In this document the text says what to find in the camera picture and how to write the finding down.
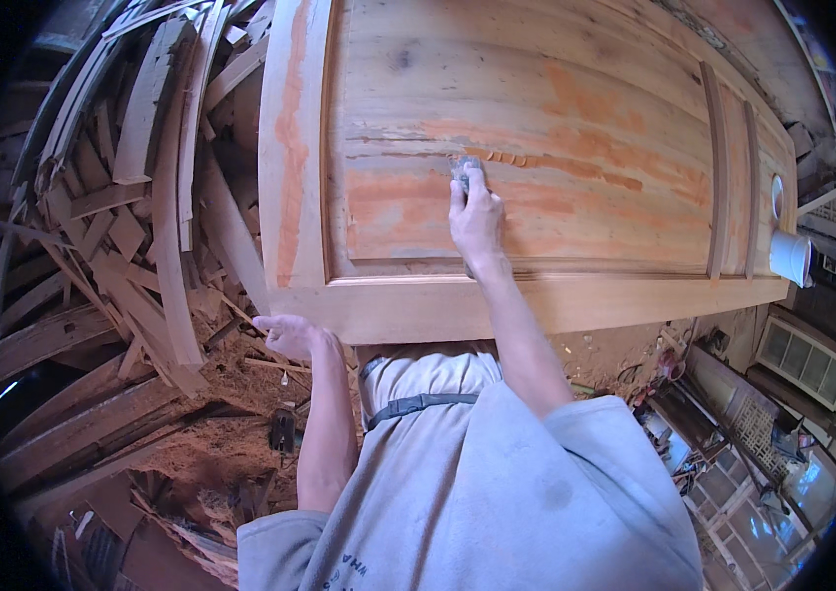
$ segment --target white cup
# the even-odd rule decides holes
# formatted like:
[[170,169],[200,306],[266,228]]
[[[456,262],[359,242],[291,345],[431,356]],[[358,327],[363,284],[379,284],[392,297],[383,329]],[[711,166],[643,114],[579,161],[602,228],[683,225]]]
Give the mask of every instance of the white cup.
[[811,259],[812,242],[808,236],[782,230],[775,230],[772,233],[772,243],[769,245],[769,269],[773,273],[794,281],[800,288],[804,288]]

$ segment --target person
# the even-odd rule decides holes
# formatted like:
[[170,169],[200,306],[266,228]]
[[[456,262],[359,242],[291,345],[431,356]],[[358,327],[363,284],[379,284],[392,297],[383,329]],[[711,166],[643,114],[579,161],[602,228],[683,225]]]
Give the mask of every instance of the person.
[[501,247],[503,203],[478,169],[451,183],[451,236],[492,341],[360,347],[357,452],[339,339],[257,317],[312,361],[298,509],[237,529],[246,589],[702,589],[667,469],[615,396],[573,401]]

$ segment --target forearm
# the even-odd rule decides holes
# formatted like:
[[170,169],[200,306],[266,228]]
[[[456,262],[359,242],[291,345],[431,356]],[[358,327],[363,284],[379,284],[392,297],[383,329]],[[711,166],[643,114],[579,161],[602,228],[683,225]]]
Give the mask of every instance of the forearm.
[[331,513],[357,462],[345,358],[338,338],[323,333],[311,347],[313,392],[297,465],[300,509]]
[[506,257],[473,273],[490,312],[506,384],[539,419],[572,402],[562,364],[523,299]]

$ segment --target wooden door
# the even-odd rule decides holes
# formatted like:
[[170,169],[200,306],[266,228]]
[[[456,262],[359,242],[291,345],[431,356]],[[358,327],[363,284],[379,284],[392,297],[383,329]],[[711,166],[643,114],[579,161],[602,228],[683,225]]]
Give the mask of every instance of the wooden door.
[[648,2],[281,0],[261,100],[271,310],[356,343],[490,337],[451,241],[447,154],[484,161],[547,332],[784,298],[789,136]]

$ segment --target strap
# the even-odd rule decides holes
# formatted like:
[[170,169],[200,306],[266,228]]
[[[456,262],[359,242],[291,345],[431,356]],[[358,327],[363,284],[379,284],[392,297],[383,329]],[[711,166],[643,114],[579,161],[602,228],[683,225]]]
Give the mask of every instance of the strap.
[[368,421],[368,430],[371,431],[378,426],[378,423],[385,419],[405,416],[412,412],[424,410],[424,408],[435,405],[467,404],[476,402],[477,394],[418,394],[388,402],[388,407],[379,410],[374,417]]

